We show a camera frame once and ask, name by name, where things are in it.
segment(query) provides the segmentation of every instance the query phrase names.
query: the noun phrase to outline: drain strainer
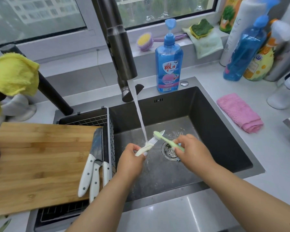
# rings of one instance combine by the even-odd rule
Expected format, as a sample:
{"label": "drain strainer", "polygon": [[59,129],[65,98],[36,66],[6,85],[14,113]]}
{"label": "drain strainer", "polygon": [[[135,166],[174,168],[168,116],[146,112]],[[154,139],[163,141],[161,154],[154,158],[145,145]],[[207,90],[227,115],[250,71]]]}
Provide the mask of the drain strainer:
{"label": "drain strainer", "polygon": [[163,143],[161,152],[167,160],[180,161],[175,152],[172,150],[172,147],[166,142]]}

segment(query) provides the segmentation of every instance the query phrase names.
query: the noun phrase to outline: water stream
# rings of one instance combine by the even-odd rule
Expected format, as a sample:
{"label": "water stream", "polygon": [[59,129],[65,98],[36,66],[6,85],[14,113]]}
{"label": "water stream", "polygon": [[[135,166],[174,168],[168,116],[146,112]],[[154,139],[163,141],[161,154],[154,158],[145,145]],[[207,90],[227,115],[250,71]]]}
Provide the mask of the water stream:
{"label": "water stream", "polygon": [[135,106],[136,106],[136,111],[138,112],[138,115],[139,115],[139,120],[141,122],[141,127],[142,127],[142,130],[143,130],[144,136],[145,136],[145,141],[147,143],[148,140],[147,140],[146,130],[145,130],[145,126],[144,126],[144,123],[143,123],[141,110],[140,110],[140,107],[139,107],[139,102],[138,102],[138,98],[137,98],[137,94],[136,94],[136,90],[135,90],[134,81],[133,81],[133,79],[131,79],[131,80],[128,80],[127,82],[128,82],[128,86],[130,88],[130,91],[131,91],[131,94],[132,94],[132,97],[133,97],[133,100],[134,100],[134,103],[135,103]]}

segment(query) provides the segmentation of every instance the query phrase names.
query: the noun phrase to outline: blue pump head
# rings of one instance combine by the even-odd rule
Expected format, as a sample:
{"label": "blue pump head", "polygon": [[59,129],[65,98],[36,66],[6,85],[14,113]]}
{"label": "blue pump head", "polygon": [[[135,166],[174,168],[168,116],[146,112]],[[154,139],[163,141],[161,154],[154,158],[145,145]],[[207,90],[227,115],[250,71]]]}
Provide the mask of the blue pump head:
{"label": "blue pump head", "polygon": [[172,29],[176,27],[176,19],[166,19],[165,24],[169,29],[169,33],[164,37],[164,44],[165,45],[174,45],[175,44],[175,37],[172,33]]}
{"label": "blue pump head", "polygon": [[280,0],[260,0],[259,2],[266,3],[267,9],[266,9],[266,14],[261,15],[259,18],[257,18],[257,20],[254,23],[254,27],[264,28],[269,21],[268,12],[273,6],[278,5],[280,3]]}

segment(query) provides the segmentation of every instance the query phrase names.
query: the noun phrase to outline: faucet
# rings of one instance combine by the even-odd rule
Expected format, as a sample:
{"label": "faucet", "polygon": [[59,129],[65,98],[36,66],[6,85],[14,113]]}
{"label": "faucet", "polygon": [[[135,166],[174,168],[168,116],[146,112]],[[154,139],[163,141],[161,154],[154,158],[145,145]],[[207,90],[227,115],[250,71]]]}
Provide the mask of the faucet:
{"label": "faucet", "polygon": [[[133,97],[127,80],[137,77],[138,73],[116,0],[91,1],[115,66],[122,101],[131,102]],[[143,85],[137,84],[135,86],[136,93],[139,94],[143,88]]]}

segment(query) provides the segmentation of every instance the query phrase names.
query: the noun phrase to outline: hand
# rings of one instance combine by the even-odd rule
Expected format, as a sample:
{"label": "hand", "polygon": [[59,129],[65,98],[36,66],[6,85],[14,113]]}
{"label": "hand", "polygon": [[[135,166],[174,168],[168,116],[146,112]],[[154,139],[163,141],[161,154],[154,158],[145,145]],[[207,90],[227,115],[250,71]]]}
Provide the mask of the hand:
{"label": "hand", "polygon": [[138,145],[129,143],[123,153],[120,156],[117,173],[124,179],[134,182],[142,172],[143,162],[146,157],[141,154],[140,156],[135,156],[133,151],[138,151],[140,147]]}
{"label": "hand", "polygon": [[175,148],[176,155],[181,159],[186,168],[201,178],[203,178],[207,170],[216,165],[207,147],[195,136],[191,134],[180,135],[174,142],[176,144],[181,143],[181,146],[185,148],[185,152]]}

